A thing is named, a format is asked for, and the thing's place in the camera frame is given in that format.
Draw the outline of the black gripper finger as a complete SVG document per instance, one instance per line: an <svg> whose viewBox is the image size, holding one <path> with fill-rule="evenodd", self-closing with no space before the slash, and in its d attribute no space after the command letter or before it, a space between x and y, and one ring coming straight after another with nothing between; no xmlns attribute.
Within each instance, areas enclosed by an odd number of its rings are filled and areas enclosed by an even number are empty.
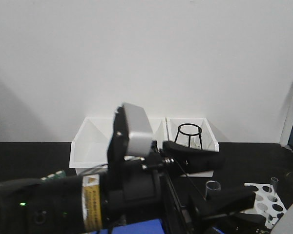
<svg viewBox="0 0 293 234"><path fill-rule="evenodd" d="M227 188L208 198L189 197L189 214L196 221L227 217L254 206L255 191L248 186Z"/></svg>

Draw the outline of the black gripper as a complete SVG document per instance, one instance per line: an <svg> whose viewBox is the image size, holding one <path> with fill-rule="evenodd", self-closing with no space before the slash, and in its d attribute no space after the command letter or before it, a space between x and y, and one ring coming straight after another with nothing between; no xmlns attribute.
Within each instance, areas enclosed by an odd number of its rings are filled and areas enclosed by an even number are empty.
<svg viewBox="0 0 293 234"><path fill-rule="evenodd" d="M103 228L118 219L127 223L161 218L172 229L193 228L182 207L172 178L221 169L225 157L216 151L189 148L172 141L146 158L125 160L125 149L109 146L108 170L101 179Z"/></svg>

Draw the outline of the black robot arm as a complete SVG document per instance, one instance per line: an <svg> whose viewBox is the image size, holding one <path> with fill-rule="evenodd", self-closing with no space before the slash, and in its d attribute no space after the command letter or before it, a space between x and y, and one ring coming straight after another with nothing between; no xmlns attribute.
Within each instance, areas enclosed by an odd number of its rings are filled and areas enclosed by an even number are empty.
<svg viewBox="0 0 293 234"><path fill-rule="evenodd" d="M110 147L106 171L0 183L0 234L85 234L160 219L168 234L202 233L217 220L254 205L241 186L199 194L182 205L172 178L187 169L217 168L216 152L166 141L163 150L126 160Z"/></svg>

